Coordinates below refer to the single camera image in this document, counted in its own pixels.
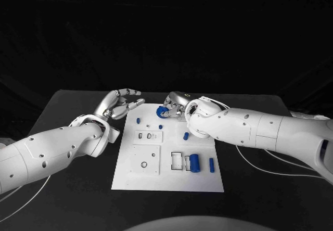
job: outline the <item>robotic hand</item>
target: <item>robotic hand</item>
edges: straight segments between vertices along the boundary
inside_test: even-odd
[[[108,119],[121,119],[144,103],[144,99],[127,103],[126,95],[141,92],[113,90],[94,115],[81,115],[68,127],[41,132],[0,149],[0,194],[55,174],[75,157],[101,155],[120,134]]]
[[[189,94],[173,91],[157,108],[157,116],[182,115],[190,133],[199,138],[212,136],[229,144],[290,155],[333,184],[333,120],[293,118],[229,108],[208,97],[193,99]]]

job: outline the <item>white board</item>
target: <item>white board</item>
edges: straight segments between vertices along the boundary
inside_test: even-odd
[[[146,103],[128,112],[111,189],[224,192],[215,140],[212,138],[201,139],[190,134],[185,118],[159,118],[156,109],[160,105]],[[137,135],[143,131],[157,134],[154,141],[137,139]],[[189,132],[186,141],[183,140],[185,132]],[[137,146],[141,148],[140,152],[134,151]],[[149,159],[156,146],[160,147],[159,174],[154,173],[156,170],[147,172],[149,168],[140,174],[136,174],[133,168],[144,162],[144,159],[153,161],[152,164],[147,162],[147,167],[153,165],[153,168],[156,168],[156,159]],[[182,153],[182,170],[172,170],[172,152]],[[133,155],[139,153],[140,159],[133,160]],[[199,173],[186,171],[185,158],[192,154],[199,155]],[[213,158],[213,173],[209,170],[209,158]]]

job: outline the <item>table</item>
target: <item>table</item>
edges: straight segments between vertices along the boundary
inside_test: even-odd
[[[107,93],[58,91],[29,135],[68,126],[81,114],[91,114]],[[278,96],[198,94],[202,95],[231,107],[291,116]],[[141,98],[147,103],[163,103],[166,96],[167,93],[149,92]],[[123,131],[124,119],[110,123]],[[258,171],[235,146],[225,142],[216,141],[225,193],[111,190],[120,143],[121,135],[97,158],[77,158],[69,167],[51,176],[38,197],[0,224],[0,230],[123,231],[156,219],[189,215],[237,218],[278,231],[333,230],[333,186],[317,178]],[[312,174],[263,150],[241,147],[241,151],[248,160],[270,171]],[[45,180],[23,186],[2,202],[0,218],[26,203]]]

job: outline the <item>dark fabric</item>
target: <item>dark fabric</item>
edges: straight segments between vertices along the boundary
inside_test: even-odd
[[[107,92],[61,90],[55,93],[30,134],[68,126],[91,114]],[[231,107],[290,116],[278,96],[198,94]],[[167,93],[143,93],[147,103],[163,103]],[[126,119],[110,121],[121,131]],[[152,220],[209,215],[247,220],[278,231],[333,229],[333,186],[322,179],[277,176],[258,171],[234,145],[216,142],[225,193],[111,190],[121,135],[98,158],[84,156],[51,176],[38,197],[0,224],[2,230],[121,231]],[[241,147],[261,168],[286,173],[313,172],[274,159],[263,150]],[[38,192],[45,180],[26,185],[2,204],[2,217]]]

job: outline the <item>circular hole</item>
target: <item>circular hole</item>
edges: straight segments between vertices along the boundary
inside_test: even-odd
[[[143,163],[141,163],[141,167],[147,167],[147,162],[143,162]]]

